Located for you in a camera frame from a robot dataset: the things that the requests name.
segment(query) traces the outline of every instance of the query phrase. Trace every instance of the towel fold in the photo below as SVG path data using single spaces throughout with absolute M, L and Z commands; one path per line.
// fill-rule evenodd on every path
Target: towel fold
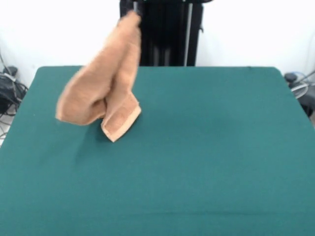
M 102 118 L 105 135 L 116 141 L 141 113 L 132 94 L 141 55 L 140 17 L 122 17 L 96 57 L 65 86 L 57 102 L 56 118 L 87 125 Z

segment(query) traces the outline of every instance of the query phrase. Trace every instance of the wire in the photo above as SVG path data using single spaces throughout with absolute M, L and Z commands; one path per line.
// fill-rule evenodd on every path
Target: wire
M 5 124 L 5 125 L 11 125 L 11 124 L 9 124 L 9 123 L 7 123 L 7 122 L 4 122 L 4 121 L 2 121 L 2 120 L 0 120 L 0 123 L 1 123 L 1 124 Z
M 295 75 L 301 75 L 301 76 L 303 76 L 303 78 L 306 77 L 306 75 L 305 75 L 304 73 L 299 72 L 299 71 L 293 71 L 293 72 L 291 72 L 291 73 L 292 73 L 292 74 L 295 74 Z
M 299 98 L 303 97 L 303 96 L 308 92 L 310 86 L 315 86 L 315 83 L 312 83 L 312 84 L 303 83 L 303 84 L 301 84 L 301 85 L 298 85 L 298 86 L 296 86 L 296 87 L 293 87 L 293 88 L 291 89 L 291 92 L 295 92 L 295 91 L 298 91 L 298 90 L 300 90 L 300 89 L 305 88 L 304 91 L 303 91 L 301 94 L 295 96 L 296 99 L 299 99 Z
M 9 78 L 9 79 L 12 80 L 13 82 L 16 81 L 16 79 L 15 79 L 12 75 L 9 75 L 9 74 L 7 74 L 7 73 L 1 73 L 1 72 L 0 72 L 0 75 Z
M 4 139 L 3 136 L 6 136 L 8 132 L 5 132 L 3 134 L 0 135 L 0 139 Z
M 25 96 L 26 92 L 29 89 L 25 85 L 23 85 L 22 83 L 20 83 L 18 81 L 12 81 L 12 79 L 10 77 L 5 76 L 5 74 L 3 74 L 3 73 L 0 73 L 0 75 L 4 75 L 4 77 L 0 76 L 0 81 L 2 80 L 4 82 L 6 82 L 6 83 L 9 83 L 9 82 L 12 83 L 12 86 L 11 86 L 12 87 L 12 91 L 10 91 L 9 88 L 3 89 L 2 91 L 0 90 L 0 97 L 4 97 L 9 102 L 11 102 L 12 104 L 14 104 L 17 107 L 19 107 L 20 103 L 22 102 L 23 97 Z M 8 95 L 8 94 L 10 94 L 12 92 L 13 92 L 13 96 L 15 98 L 15 101 L 12 100 L 12 98 L 9 97 L 9 95 Z
M 4 66 L 4 68 L 9 72 L 10 75 L 12 75 L 10 69 L 4 63 L 4 60 L 3 60 L 2 55 L 1 55 L 1 49 L 0 49 L 0 60 L 1 60 L 2 65 Z
M 302 77 L 301 79 L 295 81 L 292 85 L 296 85 L 296 84 L 298 84 L 298 83 L 300 83 L 300 82 L 302 82 L 302 81 L 308 79 L 309 77 L 311 77 L 311 76 L 314 75 L 314 74 L 315 74 L 315 70 L 313 70 L 313 71 L 312 71 L 310 74 L 308 74 L 307 76 L 304 76 L 304 77 Z

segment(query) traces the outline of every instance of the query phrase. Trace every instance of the black cable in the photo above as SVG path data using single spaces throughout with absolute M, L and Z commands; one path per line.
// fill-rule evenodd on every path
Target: black cable
M 5 136 L 8 132 L 5 132 L 3 134 L 0 135 L 0 139 L 4 139 L 3 136 Z
M 0 129 L 2 131 L 2 133 L 5 133 L 4 129 L 2 128 L 2 126 L 0 125 Z
M 0 73 L 0 98 L 3 97 L 19 106 L 27 91 L 28 88 L 24 84 L 12 81 L 5 74 Z
M 5 112 L 3 113 L 5 116 L 8 116 L 8 117 L 13 117 L 16 115 L 16 112 L 15 113 L 8 113 L 8 112 Z
M 11 125 L 11 124 L 9 124 L 9 123 L 7 123 L 7 122 L 4 122 L 4 121 L 2 121 L 2 120 L 0 120 L 0 123 L 1 123 L 1 124 L 5 124 L 5 125 L 8 125 L 8 126 Z

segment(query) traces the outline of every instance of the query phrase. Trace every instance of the orange towel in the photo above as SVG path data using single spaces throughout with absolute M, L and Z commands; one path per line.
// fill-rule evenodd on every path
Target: orange towel
M 141 113 L 132 94 L 141 54 L 140 17 L 133 11 L 121 18 L 104 47 L 65 86 L 56 118 L 87 125 L 103 118 L 101 128 L 116 141 Z

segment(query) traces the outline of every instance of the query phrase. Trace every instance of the cable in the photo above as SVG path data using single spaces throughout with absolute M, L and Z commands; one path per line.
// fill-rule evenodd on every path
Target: cable
M 5 124 L 5 125 L 9 125 L 9 126 L 11 125 L 11 124 L 9 124 L 9 123 L 7 123 L 7 122 L 4 122 L 4 121 L 2 121 L 2 120 L 0 120 L 0 123 L 1 123 L 1 124 Z
M 292 85 L 296 85 L 296 84 L 298 84 L 298 83 L 300 83 L 300 82 L 302 82 L 302 81 L 308 79 L 309 77 L 311 77 L 311 76 L 314 75 L 314 74 L 315 74 L 315 70 L 313 70 L 313 71 L 312 71 L 310 74 L 308 74 L 307 76 L 304 76 L 304 77 L 302 77 L 302 78 L 299 79 L 299 80 L 296 80 Z
M 302 72 L 299 72 L 299 71 L 293 71 L 293 72 L 291 72 L 292 74 L 295 74 L 295 75 L 301 75 L 301 76 L 303 76 L 303 77 L 306 77 L 306 75 L 304 74 L 304 73 L 302 73 Z
M 303 84 L 301 84 L 301 85 L 298 85 L 298 86 L 296 86 L 296 87 L 293 87 L 293 88 L 291 89 L 291 92 L 295 92 L 295 91 L 297 91 L 297 90 L 300 90 L 300 89 L 305 88 L 304 91 L 303 91 L 301 94 L 295 95 L 295 98 L 296 98 L 296 99 L 299 99 L 299 98 L 303 97 L 303 96 L 308 92 L 310 86 L 315 86 L 315 83 L 311 83 L 311 84 L 303 83 Z
M 5 132 L 3 134 L 0 135 L 0 139 L 4 139 L 3 136 L 6 136 L 8 132 Z
M 2 55 L 1 55 L 1 49 L 0 49 L 0 60 L 1 60 L 2 65 L 4 66 L 4 68 L 9 72 L 10 75 L 12 75 L 11 70 L 4 63 L 4 60 L 3 60 Z
M 0 88 L 0 98 L 6 99 L 11 103 L 7 104 L 8 107 L 12 104 L 19 107 L 22 99 L 29 89 L 24 84 L 18 81 L 13 81 L 11 77 L 12 76 L 5 73 L 0 73 L 0 85 L 2 85 Z
M 12 75 L 9 75 L 9 74 L 7 74 L 7 73 L 0 73 L 2 76 L 5 76 L 5 77 L 7 77 L 7 78 L 9 78 L 10 80 L 12 80 L 13 82 L 15 82 L 16 81 L 16 79 L 12 76 Z

